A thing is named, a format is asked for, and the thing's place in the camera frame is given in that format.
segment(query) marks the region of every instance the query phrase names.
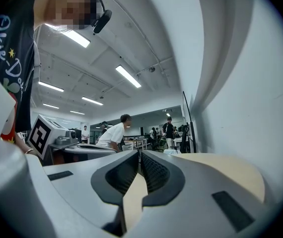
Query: neck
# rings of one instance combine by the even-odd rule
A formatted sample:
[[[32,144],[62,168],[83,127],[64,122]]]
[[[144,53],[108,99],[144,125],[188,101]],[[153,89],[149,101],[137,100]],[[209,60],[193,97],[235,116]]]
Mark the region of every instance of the neck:
[[[49,0],[35,0],[33,4],[34,29],[45,23],[45,11]]]

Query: tube light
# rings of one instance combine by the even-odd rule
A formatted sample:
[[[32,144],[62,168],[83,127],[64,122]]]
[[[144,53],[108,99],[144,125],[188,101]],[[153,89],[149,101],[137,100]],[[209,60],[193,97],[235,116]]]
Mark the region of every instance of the tube light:
[[[58,107],[51,106],[51,105],[48,105],[48,104],[44,104],[44,103],[43,103],[43,105],[44,105],[44,106],[47,106],[47,107],[50,107],[50,108],[59,109]]]
[[[60,91],[60,92],[64,92],[64,90],[61,89],[61,88],[58,88],[58,87],[55,87],[55,86],[53,86],[53,85],[49,85],[49,84],[46,84],[46,83],[43,83],[43,82],[39,82],[39,85],[43,85],[43,86],[52,88],[52,89],[57,90],[57,91]]]
[[[85,101],[89,101],[89,102],[95,103],[95,104],[100,105],[100,106],[103,105],[103,103],[100,103],[100,102],[97,102],[97,101],[88,99],[88,98],[86,98],[86,97],[82,97],[82,99],[85,100]]]
[[[75,112],[75,111],[70,111],[70,112],[80,114],[80,115],[84,115],[83,113],[80,113],[80,112]]]
[[[49,24],[46,24],[46,25],[55,29],[56,31],[59,30],[59,27],[52,26]],[[67,32],[60,32],[60,33],[63,33],[65,36],[69,37],[70,39],[74,40],[75,42],[79,43],[81,46],[85,48],[90,44],[90,41],[88,39],[84,38],[82,35],[78,34],[77,32],[73,30],[67,31]]]
[[[122,74],[128,81],[130,81],[134,86],[140,88],[141,85],[120,65],[116,70]]]

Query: white pants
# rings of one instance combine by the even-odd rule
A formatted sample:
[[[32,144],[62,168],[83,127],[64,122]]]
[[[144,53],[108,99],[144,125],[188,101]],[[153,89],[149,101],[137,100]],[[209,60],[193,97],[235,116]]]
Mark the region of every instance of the white pants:
[[[166,141],[167,141],[168,149],[173,146],[173,139],[172,138],[166,138]]]

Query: star print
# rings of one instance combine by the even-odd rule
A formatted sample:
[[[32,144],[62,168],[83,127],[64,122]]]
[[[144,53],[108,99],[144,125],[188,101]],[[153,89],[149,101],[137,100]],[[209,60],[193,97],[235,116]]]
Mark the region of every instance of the star print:
[[[14,57],[14,52],[13,52],[13,49],[10,49],[10,52],[8,52],[9,54],[10,54],[10,57],[12,58],[12,57]]]
[[[11,140],[8,140],[8,142],[13,144],[14,143],[13,137],[11,138]]]

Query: bracelet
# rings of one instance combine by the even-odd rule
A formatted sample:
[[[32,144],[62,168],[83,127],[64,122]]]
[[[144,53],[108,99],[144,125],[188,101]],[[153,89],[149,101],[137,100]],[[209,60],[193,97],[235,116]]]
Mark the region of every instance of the bracelet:
[[[26,151],[24,154],[30,153],[31,151],[33,151],[34,149],[29,149],[28,151]]]

